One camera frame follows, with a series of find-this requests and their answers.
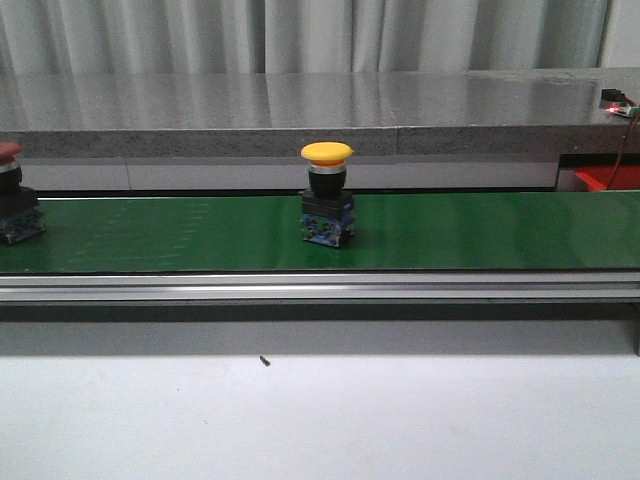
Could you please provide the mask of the yellow mushroom push button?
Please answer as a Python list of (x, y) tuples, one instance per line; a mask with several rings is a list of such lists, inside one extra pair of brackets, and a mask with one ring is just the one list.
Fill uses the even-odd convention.
[(353, 149), (340, 142), (315, 142), (301, 150), (309, 161), (309, 188), (301, 193), (301, 235), (307, 242), (339, 248), (353, 235), (354, 199), (345, 190), (346, 160)]

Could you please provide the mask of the red mushroom push button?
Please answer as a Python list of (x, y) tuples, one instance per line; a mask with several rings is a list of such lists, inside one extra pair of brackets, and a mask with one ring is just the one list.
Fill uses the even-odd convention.
[(44, 233), (44, 213), (36, 192), (22, 184), (22, 168), (17, 155), (22, 146), (1, 143), (1, 241), (7, 245)]

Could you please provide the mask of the green conveyor belt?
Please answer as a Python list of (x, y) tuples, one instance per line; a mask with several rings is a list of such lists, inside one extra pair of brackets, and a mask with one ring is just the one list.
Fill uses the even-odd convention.
[(341, 248), (305, 242), (296, 196), (55, 199), (3, 274), (587, 270), (639, 265), (639, 196), (365, 194)]

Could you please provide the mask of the grey stone counter slab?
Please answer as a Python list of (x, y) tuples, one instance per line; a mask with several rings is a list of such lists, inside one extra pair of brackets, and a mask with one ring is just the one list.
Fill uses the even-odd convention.
[(33, 158), (611, 153), (605, 87), (637, 97), (639, 72), (3, 76), (1, 137)]

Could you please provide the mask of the red plastic tray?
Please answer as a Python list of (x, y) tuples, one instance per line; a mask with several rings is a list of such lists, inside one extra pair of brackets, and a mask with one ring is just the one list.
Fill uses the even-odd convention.
[(593, 166), (579, 168), (576, 176), (585, 183), (590, 192), (604, 190), (638, 190), (640, 171), (636, 165), (619, 167)]

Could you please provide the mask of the small green circuit board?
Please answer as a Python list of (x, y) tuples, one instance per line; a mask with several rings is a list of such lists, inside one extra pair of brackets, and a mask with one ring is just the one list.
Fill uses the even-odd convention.
[(633, 118), (639, 113), (639, 106), (621, 90), (614, 88), (601, 90), (599, 108), (624, 118)]

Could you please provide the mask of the white curtain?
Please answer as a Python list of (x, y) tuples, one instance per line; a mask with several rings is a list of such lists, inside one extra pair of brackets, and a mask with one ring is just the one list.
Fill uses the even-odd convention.
[(5, 1), (1, 70), (341, 73), (595, 67), (607, 1)]

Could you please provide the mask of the aluminium conveyor frame rail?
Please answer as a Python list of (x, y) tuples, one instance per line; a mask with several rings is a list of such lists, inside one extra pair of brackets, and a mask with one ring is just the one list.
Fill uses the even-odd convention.
[(636, 271), (4, 276), (4, 302), (636, 302)]

